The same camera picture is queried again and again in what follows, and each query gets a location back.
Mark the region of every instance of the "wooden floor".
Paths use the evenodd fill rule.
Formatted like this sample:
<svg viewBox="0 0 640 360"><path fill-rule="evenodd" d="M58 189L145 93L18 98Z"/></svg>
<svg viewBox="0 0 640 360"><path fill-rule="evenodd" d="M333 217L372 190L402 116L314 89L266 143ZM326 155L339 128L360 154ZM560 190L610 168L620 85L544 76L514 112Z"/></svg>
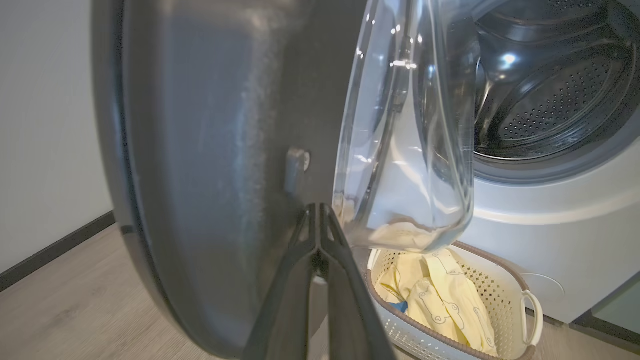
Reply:
<svg viewBox="0 0 640 360"><path fill-rule="evenodd" d="M0 359L215 358L161 317L112 226L0 293ZM545 324L535 359L640 356Z"/></svg>

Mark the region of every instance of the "blue cloth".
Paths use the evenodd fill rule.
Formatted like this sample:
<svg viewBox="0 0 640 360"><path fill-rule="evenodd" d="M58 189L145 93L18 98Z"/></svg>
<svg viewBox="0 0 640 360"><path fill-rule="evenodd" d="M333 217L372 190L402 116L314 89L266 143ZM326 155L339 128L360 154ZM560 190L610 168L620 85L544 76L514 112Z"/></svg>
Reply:
<svg viewBox="0 0 640 360"><path fill-rule="evenodd" d="M409 307L409 304L406 303L406 301L403 302L399 302L397 304L394 304L392 302L389 303L389 305L393 306L394 308L400 310L400 312L402 314L404 314L404 312L407 310L407 308Z"/></svg>

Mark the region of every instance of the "plastic basket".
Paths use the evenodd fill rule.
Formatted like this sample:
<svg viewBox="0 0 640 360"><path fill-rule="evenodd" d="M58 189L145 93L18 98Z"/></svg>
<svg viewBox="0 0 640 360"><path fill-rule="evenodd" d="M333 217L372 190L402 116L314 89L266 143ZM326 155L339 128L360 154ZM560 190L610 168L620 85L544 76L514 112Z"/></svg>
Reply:
<svg viewBox="0 0 640 360"><path fill-rule="evenodd" d="M476 351L428 329L387 304L375 290L382 275L402 252L373 250L367 265L366 283L390 340L403 350L429 360L530 360L540 341L542 308L526 282L500 259L462 243L449 248L467 278L474 282L489 312L498 355ZM535 310L532 334L527 334L525 300Z"/></svg>

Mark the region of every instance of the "transparent glass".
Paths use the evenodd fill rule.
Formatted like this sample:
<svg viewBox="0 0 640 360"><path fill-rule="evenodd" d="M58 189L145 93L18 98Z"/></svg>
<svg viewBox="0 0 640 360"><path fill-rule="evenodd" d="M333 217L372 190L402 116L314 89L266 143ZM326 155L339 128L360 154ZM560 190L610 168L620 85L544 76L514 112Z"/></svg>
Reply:
<svg viewBox="0 0 640 360"><path fill-rule="evenodd" d="M352 246L432 252L473 212L475 0L370 0L333 208Z"/></svg>

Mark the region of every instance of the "white basket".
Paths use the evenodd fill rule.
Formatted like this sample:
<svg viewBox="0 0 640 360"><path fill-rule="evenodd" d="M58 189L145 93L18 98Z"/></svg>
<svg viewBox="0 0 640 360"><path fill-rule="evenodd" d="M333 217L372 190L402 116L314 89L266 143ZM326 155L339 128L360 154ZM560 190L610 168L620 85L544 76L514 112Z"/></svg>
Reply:
<svg viewBox="0 0 640 360"><path fill-rule="evenodd" d="M496 257L462 243L449 248L467 278L474 282L495 331L499 358L478 352L422 326L391 305L375 284L402 252L373 250L367 265L367 287L390 340L410 354L429 360L529 360L536 351L543 327L542 308L518 273ZM535 310L532 335L527 335L525 300Z"/></svg>

